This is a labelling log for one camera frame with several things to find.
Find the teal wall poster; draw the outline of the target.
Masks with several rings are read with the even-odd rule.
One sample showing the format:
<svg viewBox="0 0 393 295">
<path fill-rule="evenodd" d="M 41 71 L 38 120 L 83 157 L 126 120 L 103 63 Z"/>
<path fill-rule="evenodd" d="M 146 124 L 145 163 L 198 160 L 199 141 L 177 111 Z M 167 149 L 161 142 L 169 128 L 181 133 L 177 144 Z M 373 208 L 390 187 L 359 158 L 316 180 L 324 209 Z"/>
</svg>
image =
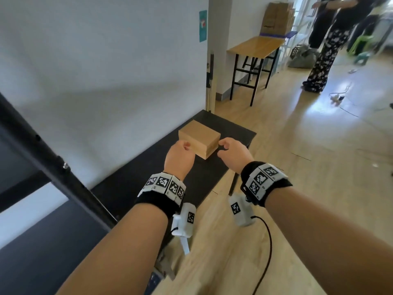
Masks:
<svg viewBox="0 0 393 295">
<path fill-rule="evenodd" d="M 208 39 L 208 10 L 199 11 L 199 42 Z"/>
</svg>

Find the person's right hand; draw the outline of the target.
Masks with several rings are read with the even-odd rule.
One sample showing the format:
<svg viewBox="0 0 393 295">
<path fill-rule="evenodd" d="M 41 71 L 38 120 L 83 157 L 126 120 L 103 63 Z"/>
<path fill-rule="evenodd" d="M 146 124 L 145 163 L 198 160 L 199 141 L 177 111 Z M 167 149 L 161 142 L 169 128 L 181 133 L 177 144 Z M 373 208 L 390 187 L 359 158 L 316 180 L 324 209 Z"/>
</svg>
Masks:
<svg viewBox="0 0 393 295">
<path fill-rule="evenodd" d="M 229 157 L 221 158 L 221 160 L 235 173 L 241 174 L 244 167 L 254 161 L 249 149 L 238 140 L 224 138 L 219 140 L 219 146 L 229 150 Z"/>
</svg>

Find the grey waist device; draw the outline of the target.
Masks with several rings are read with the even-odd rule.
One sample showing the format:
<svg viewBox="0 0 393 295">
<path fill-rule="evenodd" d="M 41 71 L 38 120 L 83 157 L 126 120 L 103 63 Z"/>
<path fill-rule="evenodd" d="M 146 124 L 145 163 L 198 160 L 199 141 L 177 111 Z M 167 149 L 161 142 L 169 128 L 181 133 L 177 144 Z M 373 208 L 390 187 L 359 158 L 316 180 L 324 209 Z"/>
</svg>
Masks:
<svg viewBox="0 0 393 295">
<path fill-rule="evenodd" d="M 165 278 L 170 278 L 170 280 L 173 281 L 176 277 L 174 270 L 171 267 L 171 261 L 166 254 L 166 248 L 168 245 L 169 243 L 164 245 L 159 252 L 144 295 L 152 295 L 158 284 Z"/>
</svg>

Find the person's right forearm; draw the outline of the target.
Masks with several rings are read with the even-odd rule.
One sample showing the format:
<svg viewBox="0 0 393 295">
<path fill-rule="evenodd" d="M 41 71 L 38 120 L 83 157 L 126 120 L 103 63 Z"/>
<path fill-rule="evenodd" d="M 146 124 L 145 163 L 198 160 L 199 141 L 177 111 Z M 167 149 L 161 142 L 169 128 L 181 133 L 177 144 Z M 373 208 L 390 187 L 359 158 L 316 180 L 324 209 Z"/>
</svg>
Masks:
<svg viewBox="0 0 393 295">
<path fill-rule="evenodd" d="M 293 187 L 265 208 L 327 295 L 393 295 L 393 247 Z"/>
</svg>

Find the grey bag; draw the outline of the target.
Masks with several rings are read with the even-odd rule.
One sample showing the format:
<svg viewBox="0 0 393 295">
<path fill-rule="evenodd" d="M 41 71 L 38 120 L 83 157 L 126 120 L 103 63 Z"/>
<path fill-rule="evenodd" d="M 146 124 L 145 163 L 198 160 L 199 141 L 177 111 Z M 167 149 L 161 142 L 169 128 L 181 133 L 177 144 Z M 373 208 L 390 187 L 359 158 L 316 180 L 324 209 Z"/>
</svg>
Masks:
<svg viewBox="0 0 393 295">
<path fill-rule="evenodd" d="M 291 55 L 288 63 L 289 68 L 312 69 L 320 52 L 318 49 L 310 48 L 307 44 L 297 45 L 295 55 Z"/>
</svg>

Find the wooden table with black legs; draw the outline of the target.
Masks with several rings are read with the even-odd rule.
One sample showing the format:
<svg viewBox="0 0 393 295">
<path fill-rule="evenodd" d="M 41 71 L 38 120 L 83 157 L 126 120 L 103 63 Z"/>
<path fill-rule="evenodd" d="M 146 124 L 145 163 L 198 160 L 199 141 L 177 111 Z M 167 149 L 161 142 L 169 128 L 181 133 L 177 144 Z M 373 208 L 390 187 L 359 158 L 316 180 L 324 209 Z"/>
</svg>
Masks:
<svg viewBox="0 0 393 295">
<path fill-rule="evenodd" d="M 274 65 L 278 60 L 278 53 L 280 47 L 284 44 L 284 38 L 270 37 L 270 36 L 256 36 L 245 42 L 232 47 L 228 52 L 235 54 L 235 61 L 233 67 L 232 84 L 230 88 L 229 99 L 233 99 L 234 86 L 242 86 L 253 90 L 250 106 L 253 106 L 255 95 L 258 89 L 259 79 L 262 72 L 268 74 L 265 88 L 268 87 L 271 76 L 273 75 Z M 245 59 L 252 58 L 252 63 L 247 64 L 245 60 L 244 66 L 249 66 L 249 69 L 238 67 L 238 60 L 240 55 L 245 56 Z M 255 75 L 255 84 L 241 83 L 235 81 L 236 73 L 241 72 L 248 75 Z"/>
</svg>

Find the light wooden box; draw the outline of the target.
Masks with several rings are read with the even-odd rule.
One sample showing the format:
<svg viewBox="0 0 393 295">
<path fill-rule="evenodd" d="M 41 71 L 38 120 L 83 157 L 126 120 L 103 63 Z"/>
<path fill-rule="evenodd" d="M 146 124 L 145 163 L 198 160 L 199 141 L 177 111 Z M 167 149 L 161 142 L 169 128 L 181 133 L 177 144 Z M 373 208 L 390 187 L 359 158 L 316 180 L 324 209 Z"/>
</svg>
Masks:
<svg viewBox="0 0 393 295">
<path fill-rule="evenodd" d="M 178 137 L 190 143 L 190 149 L 200 158 L 208 159 L 218 148 L 221 134 L 206 125 L 190 121 L 179 129 Z"/>
</svg>

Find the person's left hand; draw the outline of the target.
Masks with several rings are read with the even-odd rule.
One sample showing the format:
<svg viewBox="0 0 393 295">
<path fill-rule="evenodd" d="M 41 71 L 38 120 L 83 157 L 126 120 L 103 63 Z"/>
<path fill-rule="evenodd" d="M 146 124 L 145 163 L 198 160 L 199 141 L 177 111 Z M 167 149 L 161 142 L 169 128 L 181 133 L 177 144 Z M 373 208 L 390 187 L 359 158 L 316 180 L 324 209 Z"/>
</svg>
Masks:
<svg viewBox="0 0 393 295">
<path fill-rule="evenodd" d="M 195 153 L 192 149 L 185 150 L 182 147 L 182 141 L 185 140 L 177 141 L 169 149 L 165 158 L 163 172 L 184 181 L 194 165 Z"/>
</svg>

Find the stack of cardboard boxes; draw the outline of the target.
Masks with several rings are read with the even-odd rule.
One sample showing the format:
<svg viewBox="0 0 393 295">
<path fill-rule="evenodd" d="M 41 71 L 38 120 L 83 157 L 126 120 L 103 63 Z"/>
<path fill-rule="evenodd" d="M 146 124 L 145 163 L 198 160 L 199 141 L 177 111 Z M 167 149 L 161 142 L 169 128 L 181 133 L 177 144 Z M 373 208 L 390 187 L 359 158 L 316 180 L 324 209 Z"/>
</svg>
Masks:
<svg viewBox="0 0 393 295">
<path fill-rule="evenodd" d="M 260 33 L 287 34 L 294 23 L 293 2 L 270 2 L 264 12 Z"/>
</svg>

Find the black marker wristband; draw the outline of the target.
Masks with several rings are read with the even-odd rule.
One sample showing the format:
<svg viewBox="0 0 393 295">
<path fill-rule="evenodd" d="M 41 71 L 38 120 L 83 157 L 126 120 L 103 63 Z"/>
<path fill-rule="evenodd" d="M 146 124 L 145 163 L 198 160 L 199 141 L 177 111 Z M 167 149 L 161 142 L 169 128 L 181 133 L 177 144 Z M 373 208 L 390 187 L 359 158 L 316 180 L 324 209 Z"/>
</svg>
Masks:
<svg viewBox="0 0 393 295">
<path fill-rule="evenodd" d="M 245 200 L 260 207 L 265 207 L 265 202 L 273 190 L 293 186 L 287 175 L 265 162 L 253 161 L 246 164 L 240 176 L 240 189 L 245 195 Z"/>
<path fill-rule="evenodd" d="M 185 184 L 176 176 L 164 172 L 153 174 L 141 189 L 134 205 L 151 204 L 170 220 L 179 211 L 185 192 Z"/>
</svg>

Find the person's left forearm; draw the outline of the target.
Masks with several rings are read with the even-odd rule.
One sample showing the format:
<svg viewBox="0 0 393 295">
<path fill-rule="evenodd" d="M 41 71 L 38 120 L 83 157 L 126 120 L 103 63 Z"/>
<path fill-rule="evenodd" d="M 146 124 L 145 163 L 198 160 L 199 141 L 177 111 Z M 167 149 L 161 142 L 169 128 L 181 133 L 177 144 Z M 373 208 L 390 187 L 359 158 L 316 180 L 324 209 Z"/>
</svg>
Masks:
<svg viewBox="0 0 393 295">
<path fill-rule="evenodd" d="M 158 207 L 135 205 L 56 295 L 144 295 L 167 225 L 168 218 Z"/>
</svg>

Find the green plastic stool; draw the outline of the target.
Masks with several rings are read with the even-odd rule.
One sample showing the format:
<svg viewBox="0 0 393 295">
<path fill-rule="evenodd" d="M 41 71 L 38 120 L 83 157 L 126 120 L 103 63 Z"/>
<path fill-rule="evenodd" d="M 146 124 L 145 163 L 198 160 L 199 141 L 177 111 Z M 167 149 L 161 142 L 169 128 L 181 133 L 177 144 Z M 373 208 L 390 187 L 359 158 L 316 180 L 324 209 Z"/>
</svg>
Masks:
<svg viewBox="0 0 393 295">
<path fill-rule="evenodd" d="M 366 47 L 371 43 L 372 39 L 373 35 L 360 35 L 350 47 L 347 52 L 348 55 L 357 56 L 361 54 L 364 50 L 366 50 Z"/>
</svg>

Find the black metal frame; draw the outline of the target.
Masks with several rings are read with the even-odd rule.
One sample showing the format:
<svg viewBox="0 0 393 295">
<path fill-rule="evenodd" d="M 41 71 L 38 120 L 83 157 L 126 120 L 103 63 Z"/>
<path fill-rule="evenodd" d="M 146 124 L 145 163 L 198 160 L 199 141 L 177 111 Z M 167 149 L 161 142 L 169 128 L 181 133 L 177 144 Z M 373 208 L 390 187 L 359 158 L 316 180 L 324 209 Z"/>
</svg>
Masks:
<svg viewBox="0 0 393 295">
<path fill-rule="evenodd" d="M 67 198 L 77 203 L 107 232 L 117 219 L 71 172 L 57 155 L 0 92 L 0 137 L 50 179 Z"/>
</svg>

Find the purple flat sheet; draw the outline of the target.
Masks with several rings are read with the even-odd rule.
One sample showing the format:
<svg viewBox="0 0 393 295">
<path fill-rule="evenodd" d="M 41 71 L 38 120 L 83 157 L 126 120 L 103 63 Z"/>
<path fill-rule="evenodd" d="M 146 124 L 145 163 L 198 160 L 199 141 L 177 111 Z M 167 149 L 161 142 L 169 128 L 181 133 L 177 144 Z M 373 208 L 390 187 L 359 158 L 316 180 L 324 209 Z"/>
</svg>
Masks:
<svg viewBox="0 0 393 295">
<path fill-rule="evenodd" d="M 270 33 L 260 33 L 259 36 L 261 37 L 270 37 L 276 39 L 290 39 L 295 36 L 298 32 L 297 31 L 290 31 L 287 34 L 270 34 Z"/>
</svg>

